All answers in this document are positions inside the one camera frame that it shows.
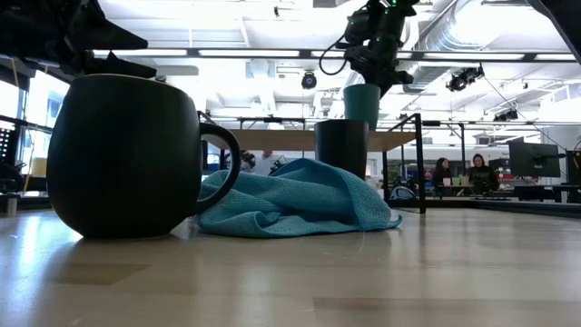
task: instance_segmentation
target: glass wall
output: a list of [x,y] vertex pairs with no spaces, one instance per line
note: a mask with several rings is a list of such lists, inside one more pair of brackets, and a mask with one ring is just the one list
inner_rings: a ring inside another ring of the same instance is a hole
[[[0,114],[11,118],[18,118],[18,101],[20,99],[20,90],[6,82],[0,81]],[[0,128],[10,128],[13,125],[0,121]]]
[[[24,119],[29,123],[54,127],[68,89],[69,84],[43,72],[36,72],[36,76],[30,80]],[[51,135],[45,132],[30,128],[23,130],[20,161],[26,166],[22,173],[30,172],[34,158],[38,160],[46,158],[50,138]]]
[[69,84],[43,72],[36,72],[30,80],[28,106],[25,120],[30,123],[54,127]]

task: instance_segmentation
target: wooden table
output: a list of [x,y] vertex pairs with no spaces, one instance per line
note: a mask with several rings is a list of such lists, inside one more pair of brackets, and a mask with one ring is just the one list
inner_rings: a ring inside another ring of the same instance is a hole
[[[315,151],[314,131],[231,130],[243,150]],[[222,150],[228,149],[218,136],[203,139]],[[411,142],[411,132],[369,132],[368,152],[384,152]]]

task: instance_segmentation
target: microfiber towel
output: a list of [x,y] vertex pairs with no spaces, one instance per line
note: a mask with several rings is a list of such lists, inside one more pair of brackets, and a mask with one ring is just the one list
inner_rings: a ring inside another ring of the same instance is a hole
[[[213,173],[200,197],[214,193],[228,172]],[[271,176],[240,173],[228,194],[198,214],[202,233],[252,238],[296,237],[397,227],[378,192],[356,175],[327,164],[299,159]]]

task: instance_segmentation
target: camera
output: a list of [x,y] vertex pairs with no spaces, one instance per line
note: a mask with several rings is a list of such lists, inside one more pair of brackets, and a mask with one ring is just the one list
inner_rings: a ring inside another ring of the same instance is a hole
[[482,64],[479,68],[464,68],[460,72],[452,74],[452,79],[446,83],[450,92],[463,91],[467,86],[476,82],[477,79],[484,77]]
[[502,114],[498,114],[492,120],[493,122],[509,122],[518,119],[518,111],[516,109],[510,109]]
[[315,77],[315,73],[313,72],[306,72],[305,75],[302,77],[302,82],[300,82],[302,88],[305,90],[314,89],[317,86],[317,77]]

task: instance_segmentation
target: black cup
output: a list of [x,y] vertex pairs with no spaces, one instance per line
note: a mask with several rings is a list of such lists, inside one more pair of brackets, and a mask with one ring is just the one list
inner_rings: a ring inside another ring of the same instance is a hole
[[315,157],[365,180],[369,124],[328,120],[315,124]]
[[[201,134],[223,138],[233,158],[220,190],[197,201]],[[185,92],[95,74],[75,79],[64,98],[48,148],[47,190],[59,217],[85,237],[153,237],[220,201],[240,162],[236,137],[200,123]]]

